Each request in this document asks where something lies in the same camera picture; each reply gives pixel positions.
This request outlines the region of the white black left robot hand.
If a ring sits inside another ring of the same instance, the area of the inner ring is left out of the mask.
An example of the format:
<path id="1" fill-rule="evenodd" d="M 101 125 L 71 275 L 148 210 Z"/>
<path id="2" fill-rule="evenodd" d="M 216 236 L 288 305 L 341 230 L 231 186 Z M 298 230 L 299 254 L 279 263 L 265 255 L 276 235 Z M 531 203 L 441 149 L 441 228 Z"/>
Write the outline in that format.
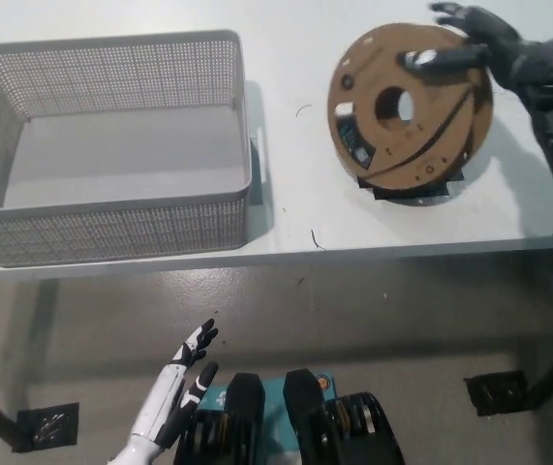
<path id="1" fill-rule="evenodd" d="M 217 333 L 214 320 L 209 319 L 181 344 L 169 363 L 161 370 L 143 402 L 131 430 L 132 436 L 155 442 L 157 434 L 176 404 L 176 398 L 181 393 L 186 372 L 196 361 L 206 356 L 206 349 Z"/>

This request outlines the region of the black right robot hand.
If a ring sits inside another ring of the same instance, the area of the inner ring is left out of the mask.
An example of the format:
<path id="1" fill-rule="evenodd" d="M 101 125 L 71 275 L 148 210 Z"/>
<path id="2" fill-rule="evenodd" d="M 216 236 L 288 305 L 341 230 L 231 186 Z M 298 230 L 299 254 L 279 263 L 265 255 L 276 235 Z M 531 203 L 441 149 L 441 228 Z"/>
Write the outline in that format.
<path id="1" fill-rule="evenodd" d="M 436 22 L 466 35 L 456 48 L 428 48 L 398 54 L 399 65 L 414 75 L 447 75 L 470 69 L 488 69 L 506 90 L 515 89 L 513 68 L 524 42 L 505 20 L 479 6 L 455 2 L 434 2 L 429 9 L 438 13 Z"/>

